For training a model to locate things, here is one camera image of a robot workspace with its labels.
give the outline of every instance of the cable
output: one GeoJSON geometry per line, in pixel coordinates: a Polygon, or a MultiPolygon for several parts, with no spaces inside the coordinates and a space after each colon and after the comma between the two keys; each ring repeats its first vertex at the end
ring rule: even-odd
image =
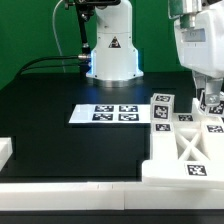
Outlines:
{"type": "Polygon", "coordinates": [[[80,11],[81,11],[82,6],[80,6],[79,4],[76,4],[75,8],[76,8],[77,16],[78,16],[79,32],[80,32],[81,41],[82,41],[82,53],[90,54],[91,50],[90,50],[88,40],[87,40],[85,22],[81,18],[81,15],[80,15],[80,11]]]}
{"type": "Polygon", "coordinates": [[[15,77],[18,77],[21,75],[21,73],[28,69],[29,66],[36,64],[38,62],[42,62],[42,61],[53,61],[53,60],[72,60],[72,59],[78,59],[78,55],[73,55],[73,56],[52,56],[52,57],[44,57],[44,58],[38,58],[35,59],[33,61],[30,61],[28,63],[26,63],[25,65],[23,65],[23,67],[16,73],[15,77]]]}
{"type": "Polygon", "coordinates": [[[24,68],[22,72],[25,72],[27,70],[32,70],[32,69],[40,69],[40,68],[61,68],[63,66],[65,67],[72,67],[72,66],[79,66],[79,63],[72,63],[72,64],[64,64],[64,65],[46,65],[46,66],[35,66],[31,68],[24,68]]]}
{"type": "Polygon", "coordinates": [[[57,47],[58,47],[58,51],[59,51],[60,56],[63,56],[63,52],[62,52],[61,45],[60,45],[60,42],[59,42],[59,39],[58,39],[55,21],[56,21],[57,10],[58,10],[59,6],[61,5],[61,3],[63,1],[64,0],[60,0],[57,3],[57,5],[54,8],[54,12],[53,12],[53,16],[52,16],[52,26],[53,26],[54,38],[55,38],[55,41],[56,41],[56,44],[57,44],[57,47]]]}

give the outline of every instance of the white cable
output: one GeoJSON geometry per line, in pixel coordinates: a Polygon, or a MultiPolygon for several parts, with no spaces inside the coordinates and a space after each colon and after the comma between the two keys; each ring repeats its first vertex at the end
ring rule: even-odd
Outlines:
{"type": "Polygon", "coordinates": [[[60,56],[63,56],[63,53],[62,53],[61,45],[60,45],[60,42],[59,42],[59,39],[58,39],[58,35],[57,35],[57,31],[56,31],[55,21],[56,21],[57,10],[58,10],[59,6],[61,5],[61,3],[62,3],[63,1],[64,1],[64,0],[60,0],[60,1],[57,3],[57,5],[56,5],[55,8],[54,8],[54,12],[53,12],[53,16],[52,16],[52,26],[53,26],[54,38],[55,38],[55,41],[56,41],[56,44],[57,44],[57,47],[58,47],[58,51],[59,51],[60,56]]]}

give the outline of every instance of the black cable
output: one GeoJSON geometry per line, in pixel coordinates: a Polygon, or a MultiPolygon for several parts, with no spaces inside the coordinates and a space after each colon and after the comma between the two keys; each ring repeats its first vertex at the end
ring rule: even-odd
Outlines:
{"type": "Polygon", "coordinates": [[[32,69],[40,69],[40,68],[61,68],[63,66],[66,66],[66,67],[79,66],[79,63],[65,64],[65,65],[36,66],[36,67],[25,68],[25,69],[23,69],[22,72],[25,72],[25,71],[28,71],[28,70],[32,70],[32,69]]]}
{"type": "Polygon", "coordinates": [[[16,73],[15,77],[18,77],[21,75],[21,73],[26,70],[29,66],[36,64],[38,62],[42,61],[54,61],[54,60],[72,60],[72,59],[78,59],[78,55],[72,55],[72,56],[51,56],[51,57],[43,57],[43,58],[38,58],[35,60],[32,60],[25,65],[16,73]]]}
{"type": "Polygon", "coordinates": [[[87,34],[86,34],[86,27],[85,27],[85,22],[84,20],[81,18],[81,9],[84,7],[85,10],[87,10],[87,6],[82,6],[82,5],[75,5],[76,7],[76,13],[77,13],[77,17],[78,17],[78,24],[79,24],[79,31],[80,31],[80,35],[81,35],[81,41],[82,41],[82,53],[84,54],[90,54],[91,50],[88,44],[88,40],[87,40],[87,34]]]}

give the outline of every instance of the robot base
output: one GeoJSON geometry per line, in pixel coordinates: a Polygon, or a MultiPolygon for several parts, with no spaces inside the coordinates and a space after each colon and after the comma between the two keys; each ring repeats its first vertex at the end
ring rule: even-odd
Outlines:
{"type": "Polygon", "coordinates": [[[107,88],[119,88],[119,87],[126,87],[126,86],[133,86],[136,84],[141,84],[143,82],[143,77],[136,77],[133,79],[128,79],[128,80],[117,80],[117,81],[112,81],[112,80],[100,80],[96,78],[90,78],[86,77],[87,83],[92,84],[92,85],[98,85],[101,87],[107,87],[107,88]]]}

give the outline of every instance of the white platform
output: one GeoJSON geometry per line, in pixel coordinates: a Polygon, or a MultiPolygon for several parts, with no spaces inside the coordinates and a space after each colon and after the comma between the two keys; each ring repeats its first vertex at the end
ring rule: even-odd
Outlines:
{"type": "Polygon", "coordinates": [[[1,184],[0,211],[223,209],[224,191],[141,182],[1,184]]]}

